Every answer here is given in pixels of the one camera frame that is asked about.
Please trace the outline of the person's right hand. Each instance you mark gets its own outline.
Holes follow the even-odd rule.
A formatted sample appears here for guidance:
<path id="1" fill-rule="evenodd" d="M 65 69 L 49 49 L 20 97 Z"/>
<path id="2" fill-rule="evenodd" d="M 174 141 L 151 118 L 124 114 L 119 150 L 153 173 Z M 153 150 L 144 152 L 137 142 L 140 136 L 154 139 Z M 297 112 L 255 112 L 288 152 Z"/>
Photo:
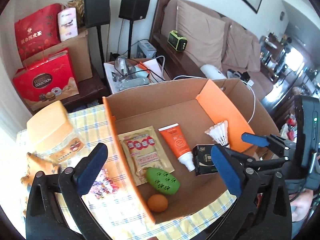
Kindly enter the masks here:
<path id="1" fill-rule="evenodd" d="M 309 213 L 311 204 L 313 201 L 313 191 L 306 189 L 300 195 L 291 202 L 291 207 L 294 209 L 292 211 L 292 221 L 298 222 L 303 220 Z"/>

